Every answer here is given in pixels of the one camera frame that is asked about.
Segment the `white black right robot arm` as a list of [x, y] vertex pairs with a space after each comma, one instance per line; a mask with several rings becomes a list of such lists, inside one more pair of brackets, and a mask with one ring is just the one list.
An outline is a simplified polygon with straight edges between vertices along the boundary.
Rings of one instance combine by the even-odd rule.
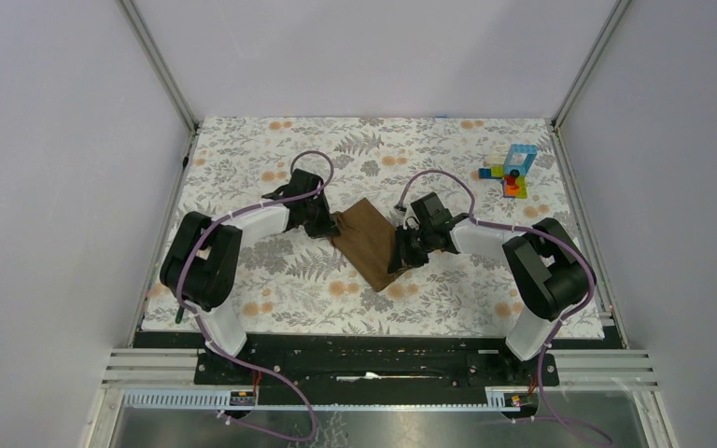
[[593, 269], [552, 217], [530, 227], [491, 223], [452, 214], [435, 193], [411, 209], [413, 222], [394, 230], [390, 273], [422, 267], [435, 251], [507, 262], [524, 309], [505, 337], [507, 353], [499, 357], [498, 370], [507, 383], [522, 384], [535, 371], [534, 357], [553, 340], [556, 323], [594, 291]]

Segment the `brown cloth napkin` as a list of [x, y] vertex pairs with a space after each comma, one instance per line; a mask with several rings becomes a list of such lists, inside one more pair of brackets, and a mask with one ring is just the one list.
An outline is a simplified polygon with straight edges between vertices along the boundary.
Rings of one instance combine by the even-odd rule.
[[339, 234], [331, 244], [375, 292], [392, 284], [400, 275], [388, 272], [396, 242], [391, 223], [367, 198], [334, 216]]

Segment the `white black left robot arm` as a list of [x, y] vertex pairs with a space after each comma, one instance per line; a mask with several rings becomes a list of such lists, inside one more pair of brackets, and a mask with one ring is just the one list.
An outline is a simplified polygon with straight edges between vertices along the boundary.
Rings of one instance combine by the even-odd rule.
[[159, 280], [194, 317], [205, 345], [219, 354], [217, 372], [229, 383], [246, 380], [253, 362], [242, 352], [246, 331], [228, 304], [240, 251], [299, 227], [313, 239], [338, 235], [327, 185], [321, 176], [295, 169], [287, 184], [263, 195], [260, 203], [221, 218], [189, 212], [178, 226]]

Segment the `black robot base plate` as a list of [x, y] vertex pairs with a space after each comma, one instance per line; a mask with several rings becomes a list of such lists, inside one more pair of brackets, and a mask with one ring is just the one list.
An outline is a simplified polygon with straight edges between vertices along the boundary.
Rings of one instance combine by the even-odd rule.
[[238, 386], [241, 405], [469, 405], [488, 386], [533, 393], [564, 377], [554, 354], [521, 362], [500, 338], [251, 334], [228, 360], [199, 334], [141, 333], [131, 350], [180, 358], [195, 385]]

